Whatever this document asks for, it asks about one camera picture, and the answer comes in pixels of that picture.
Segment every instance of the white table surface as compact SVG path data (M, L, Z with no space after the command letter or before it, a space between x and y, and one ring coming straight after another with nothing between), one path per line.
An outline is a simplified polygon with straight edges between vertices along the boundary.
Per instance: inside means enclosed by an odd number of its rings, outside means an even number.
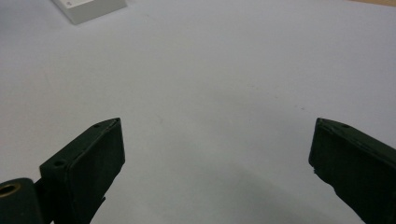
M396 147L396 8L129 0L72 25L0 1L0 182L120 117L126 163L92 223L362 223L313 173L316 118Z

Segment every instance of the black plastic part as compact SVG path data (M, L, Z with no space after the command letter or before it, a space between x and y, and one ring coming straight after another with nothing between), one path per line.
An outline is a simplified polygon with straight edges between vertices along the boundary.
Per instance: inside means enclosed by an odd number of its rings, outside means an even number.
M396 150L340 122L318 119L315 173L368 224L396 223Z
M44 224L31 179L19 178L0 184L1 224Z
M97 123L40 166L56 224L88 224L125 163L120 119Z

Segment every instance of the screw hole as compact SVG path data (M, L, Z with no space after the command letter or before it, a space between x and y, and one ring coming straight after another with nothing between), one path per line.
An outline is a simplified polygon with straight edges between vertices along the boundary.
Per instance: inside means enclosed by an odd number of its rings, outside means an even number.
M0 187L0 198L7 197L8 195L15 193L20 189L20 187L21 185L18 183Z
M56 161L55 163L53 163L56 167L60 167L63 166L65 164L65 161Z

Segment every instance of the white object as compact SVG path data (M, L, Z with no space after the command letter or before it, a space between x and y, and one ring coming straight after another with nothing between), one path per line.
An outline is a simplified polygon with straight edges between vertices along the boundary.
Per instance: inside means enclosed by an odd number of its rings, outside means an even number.
M125 0L52 0L74 24L126 7Z

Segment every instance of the white box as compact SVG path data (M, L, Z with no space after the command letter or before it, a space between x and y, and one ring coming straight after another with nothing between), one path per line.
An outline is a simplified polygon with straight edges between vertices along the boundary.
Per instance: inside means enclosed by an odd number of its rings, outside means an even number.
M126 7L125 0L52 0L74 24Z

